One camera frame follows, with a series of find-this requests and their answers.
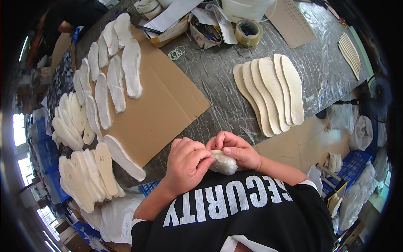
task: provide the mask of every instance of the white sleeve trim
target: white sleeve trim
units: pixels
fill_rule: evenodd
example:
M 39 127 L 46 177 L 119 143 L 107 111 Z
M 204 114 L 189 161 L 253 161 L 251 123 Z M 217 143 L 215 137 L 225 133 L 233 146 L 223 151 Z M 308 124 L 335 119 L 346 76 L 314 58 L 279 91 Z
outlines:
M 141 222 L 141 221 L 145 221 L 145 220 L 142 220 L 142 219 L 133 219 L 133 220 L 131 221 L 131 228 L 133 228 L 134 225 L 136 225 L 137 223 L 139 223 L 139 222 Z
M 299 183 L 299 184 L 297 184 L 297 185 L 310 185 L 310 186 L 312 186 L 313 188 L 315 188 L 315 190 L 318 192 L 318 188 L 317 188 L 316 185 L 315 185 L 312 181 L 310 181 L 310 180 L 302 181 L 301 183 Z

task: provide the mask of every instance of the cardboard sheet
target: cardboard sheet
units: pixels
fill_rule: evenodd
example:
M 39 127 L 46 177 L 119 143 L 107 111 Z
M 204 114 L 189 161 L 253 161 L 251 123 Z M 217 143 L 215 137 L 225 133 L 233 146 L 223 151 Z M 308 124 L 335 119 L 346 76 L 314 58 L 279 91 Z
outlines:
M 143 167 L 211 105 L 191 80 L 146 36 L 130 25 L 141 47 L 140 82 L 143 93 L 137 100 L 126 94 L 126 110 L 116 114 L 109 93 L 112 126 L 102 135 L 114 136 L 134 162 Z M 122 57 L 123 49 L 117 53 Z M 106 75 L 108 66 L 101 69 Z M 95 83 L 90 78 L 95 90 Z
M 311 26 L 302 15 L 301 11 L 293 0 L 278 0 L 277 6 L 272 5 L 266 11 L 266 16 L 273 13 L 270 22 L 283 36 L 291 49 L 316 40 Z

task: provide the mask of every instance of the table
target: table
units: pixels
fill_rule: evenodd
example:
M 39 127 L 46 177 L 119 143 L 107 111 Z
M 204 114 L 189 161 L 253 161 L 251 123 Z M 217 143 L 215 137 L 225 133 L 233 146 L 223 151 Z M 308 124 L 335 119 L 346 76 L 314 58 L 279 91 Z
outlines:
M 133 6 L 134 2 L 134 0 L 121 1 L 110 12 L 122 7 L 127 9 Z M 184 56 L 175 61 L 177 66 L 211 103 L 211 108 L 197 118 L 178 137 L 189 137 L 205 144 L 220 130 L 226 130 L 241 136 L 251 145 L 267 139 L 261 133 L 255 113 L 237 89 L 233 77 L 235 65 L 255 58 L 272 57 L 274 53 L 287 55 L 290 58 L 302 80 L 305 119 L 330 106 L 369 77 L 368 69 L 359 50 L 362 68 L 359 76 L 360 81 L 357 81 L 337 47 L 337 41 L 342 32 L 346 32 L 358 49 L 357 43 L 348 29 L 345 29 L 323 7 L 304 2 L 297 2 L 297 6 L 315 32 L 316 41 L 290 49 L 276 28 L 269 21 L 266 21 L 261 23 L 264 29 L 263 37 L 257 46 L 250 48 L 251 56 L 249 58 L 242 57 L 238 53 L 238 51 L 247 51 L 240 49 L 243 45 L 221 44 L 220 47 L 202 50 L 201 58 L 197 61 L 190 61 Z M 141 17 L 137 11 L 133 9 L 130 13 L 131 22 L 134 25 L 138 24 Z M 98 39 L 108 22 L 109 15 L 107 13 L 78 43 L 75 50 L 77 68 L 81 65 L 81 59 L 87 55 L 91 43 Z M 190 41 L 189 37 L 183 34 L 162 47 L 161 50 L 168 54 L 177 46 L 184 46 L 187 51 L 199 48 L 194 39 L 192 38 Z M 128 188 L 163 178 L 169 152 L 170 144 L 145 165 L 144 169 L 147 176 L 142 182 L 132 178 L 114 163 L 116 180 L 122 188 Z

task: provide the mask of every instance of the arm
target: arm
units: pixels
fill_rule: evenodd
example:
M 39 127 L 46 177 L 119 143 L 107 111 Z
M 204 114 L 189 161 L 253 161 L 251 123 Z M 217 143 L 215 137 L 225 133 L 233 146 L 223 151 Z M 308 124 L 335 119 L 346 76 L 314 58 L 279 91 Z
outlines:
M 220 131 L 206 144 L 207 150 L 223 150 L 235 158 L 238 170 L 255 170 L 294 186 L 309 178 L 296 168 L 260 156 L 248 142 L 227 131 Z
M 59 32 L 65 32 L 65 33 L 70 33 L 70 37 L 74 35 L 75 33 L 75 28 L 71 26 L 66 21 L 63 21 L 60 25 L 59 28 L 57 29 Z
M 187 137 L 175 139 L 168 156 L 165 177 L 137 207 L 133 219 L 154 221 L 176 197 L 195 188 L 215 161 L 210 156 L 211 152 L 200 142 Z

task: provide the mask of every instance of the packing tape roll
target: packing tape roll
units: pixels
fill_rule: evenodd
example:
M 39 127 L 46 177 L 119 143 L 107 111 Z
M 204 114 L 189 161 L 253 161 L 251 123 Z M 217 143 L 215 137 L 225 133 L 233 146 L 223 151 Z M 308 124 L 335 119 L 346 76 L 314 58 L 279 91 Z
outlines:
M 244 46 L 256 46 L 263 36 L 262 26 L 255 21 L 240 20 L 235 29 L 235 37 Z

